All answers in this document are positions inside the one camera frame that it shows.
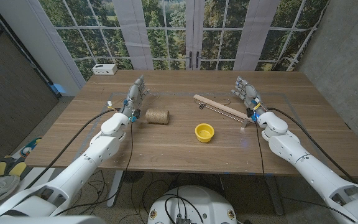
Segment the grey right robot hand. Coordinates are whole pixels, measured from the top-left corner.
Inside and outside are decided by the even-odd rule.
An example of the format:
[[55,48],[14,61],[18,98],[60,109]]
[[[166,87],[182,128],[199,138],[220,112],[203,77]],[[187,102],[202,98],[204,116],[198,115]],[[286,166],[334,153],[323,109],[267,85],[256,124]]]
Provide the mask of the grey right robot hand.
[[260,115],[268,111],[258,91],[242,77],[237,77],[235,87],[231,92],[244,102],[247,117],[251,120],[257,121]]

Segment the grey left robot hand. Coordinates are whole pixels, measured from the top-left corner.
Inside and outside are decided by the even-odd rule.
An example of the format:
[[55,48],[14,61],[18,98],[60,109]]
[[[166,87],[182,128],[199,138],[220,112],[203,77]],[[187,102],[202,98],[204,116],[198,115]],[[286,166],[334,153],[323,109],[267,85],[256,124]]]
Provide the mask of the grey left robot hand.
[[145,87],[144,75],[141,75],[129,88],[119,112],[126,115],[132,123],[135,122],[140,117],[140,107],[149,91],[150,90]]

